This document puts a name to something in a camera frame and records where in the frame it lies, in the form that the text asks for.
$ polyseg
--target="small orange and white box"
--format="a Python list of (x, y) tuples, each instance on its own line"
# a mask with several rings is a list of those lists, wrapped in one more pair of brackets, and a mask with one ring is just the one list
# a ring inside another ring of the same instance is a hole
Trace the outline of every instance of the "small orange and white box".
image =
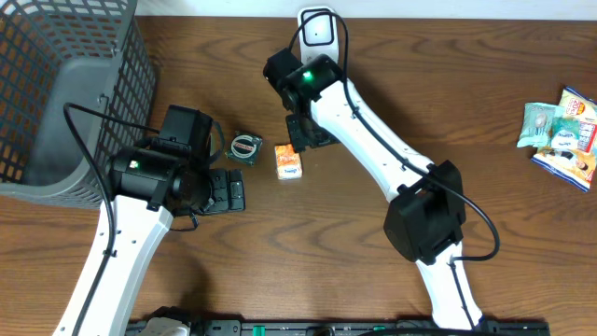
[(300, 178), (302, 176), (300, 155), (295, 153), (292, 145), (276, 146), (275, 151), (278, 179)]

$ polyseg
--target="green led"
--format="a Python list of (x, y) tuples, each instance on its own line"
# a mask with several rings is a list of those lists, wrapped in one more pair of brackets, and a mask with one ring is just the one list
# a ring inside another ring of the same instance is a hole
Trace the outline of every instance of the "green led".
[(311, 80), (313, 79), (313, 74), (311, 73), (311, 71), (305, 71), (304, 73), (302, 73), (303, 78), (305, 78), (305, 80)]

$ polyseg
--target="wooden surface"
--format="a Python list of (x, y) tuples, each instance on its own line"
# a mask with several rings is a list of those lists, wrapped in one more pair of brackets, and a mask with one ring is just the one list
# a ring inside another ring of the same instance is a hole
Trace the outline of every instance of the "wooden surface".
[[(247, 319), (394, 319), (430, 315), (416, 267), (390, 246), (387, 203), (343, 146), (302, 155), (304, 176), (279, 181), (273, 146), (288, 142), (285, 110), (262, 77), (296, 21), (141, 18), (169, 104), (261, 134), (243, 168), (247, 210), (170, 233), (147, 271), (133, 317), (161, 306)], [(597, 97), (597, 25), (548, 21), (348, 20), (350, 77), (371, 108), (415, 149), (460, 169), (491, 215), (498, 257), (466, 264), (477, 304), (498, 318), (546, 319), (553, 335), (597, 333), (597, 197), (530, 163), (516, 148), (523, 105), (557, 104), (564, 84)], [(89, 253), (97, 211), (0, 201), (0, 330), (54, 330)], [(489, 251), (472, 211), (465, 253)], [(188, 225), (186, 218), (175, 226)]]

